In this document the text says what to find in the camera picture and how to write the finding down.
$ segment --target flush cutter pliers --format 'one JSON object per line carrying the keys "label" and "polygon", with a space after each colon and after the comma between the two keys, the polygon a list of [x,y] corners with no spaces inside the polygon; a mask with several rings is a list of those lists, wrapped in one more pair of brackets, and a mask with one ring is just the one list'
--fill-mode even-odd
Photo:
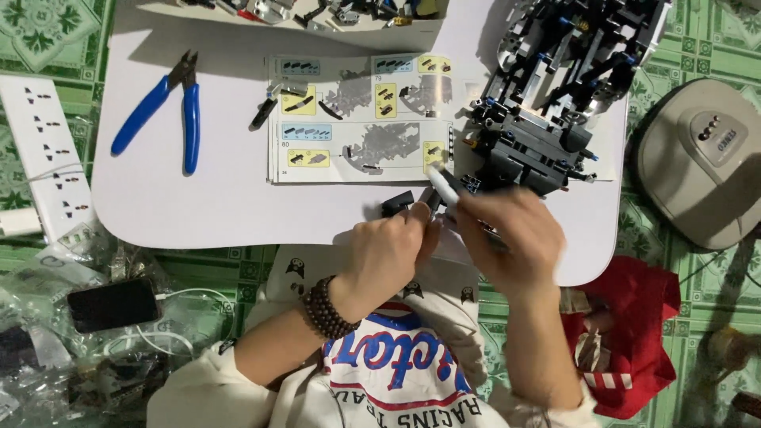
{"label": "flush cutter pliers", "polygon": [[183,99],[183,112],[185,114],[185,159],[183,166],[187,174],[192,174],[196,171],[201,139],[201,113],[198,99],[199,86],[196,83],[197,60],[197,52],[193,56],[190,56],[190,51],[187,51],[172,71],[168,75],[165,75],[158,82],[158,85],[140,101],[140,104],[138,104],[124,125],[122,125],[122,129],[116,134],[116,138],[111,145],[111,153],[119,155],[124,152],[124,149],[135,138],[143,125],[151,119],[151,116],[169,98],[169,93],[182,83],[183,90],[185,91]]}

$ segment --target dark brown bracelet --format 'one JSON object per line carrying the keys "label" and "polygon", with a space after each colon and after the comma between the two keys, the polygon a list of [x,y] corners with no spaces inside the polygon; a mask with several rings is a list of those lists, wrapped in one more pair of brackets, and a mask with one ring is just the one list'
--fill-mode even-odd
{"label": "dark brown bracelet", "polygon": [[328,276],[317,282],[309,292],[301,297],[304,303],[304,310],[314,328],[323,337],[331,340],[338,340],[347,334],[359,328],[362,322],[357,321],[350,324],[339,315],[336,308],[333,307],[330,297],[328,296],[328,285],[336,276]]}

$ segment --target blue plastic handle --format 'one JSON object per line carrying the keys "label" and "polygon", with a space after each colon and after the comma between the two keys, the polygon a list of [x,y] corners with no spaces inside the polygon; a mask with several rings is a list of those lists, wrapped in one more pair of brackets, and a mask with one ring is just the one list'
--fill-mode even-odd
{"label": "blue plastic handle", "polygon": [[198,149],[201,144],[201,111],[198,102],[198,84],[185,91],[183,111],[185,113],[185,173],[196,172]]}
{"label": "blue plastic handle", "polygon": [[116,134],[116,138],[113,140],[113,144],[111,144],[111,153],[121,155],[124,152],[124,149],[135,138],[143,125],[148,122],[148,119],[151,119],[151,116],[167,100],[170,92],[169,76],[164,76],[158,82],[158,85],[148,92],[148,95],[145,95],[143,101],[140,101],[135,111],[129,115],[127,121],[122,125],[122,129]]}

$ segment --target gray device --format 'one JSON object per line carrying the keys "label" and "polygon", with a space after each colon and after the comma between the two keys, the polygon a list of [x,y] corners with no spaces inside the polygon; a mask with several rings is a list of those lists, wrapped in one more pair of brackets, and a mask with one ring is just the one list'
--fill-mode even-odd
{"label": "gray device", "polygon": [[761,221],[761,115],[738,91],[709,78],[688,82],[635,134],[643,189],[690,241],[727,248]]}

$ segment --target right hand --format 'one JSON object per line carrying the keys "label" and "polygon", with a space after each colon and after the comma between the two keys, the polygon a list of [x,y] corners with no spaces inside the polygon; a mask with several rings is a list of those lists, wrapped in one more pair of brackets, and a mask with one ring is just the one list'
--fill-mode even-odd
{"label": "right hand", "polygon": [[[509,252],[496,251],[477,219],[497,229]],[[516,188],[499,196],[461,195],[457,228],[473,259],[508,301],[559,294],[553,279],[565,236],[539,197]]]}

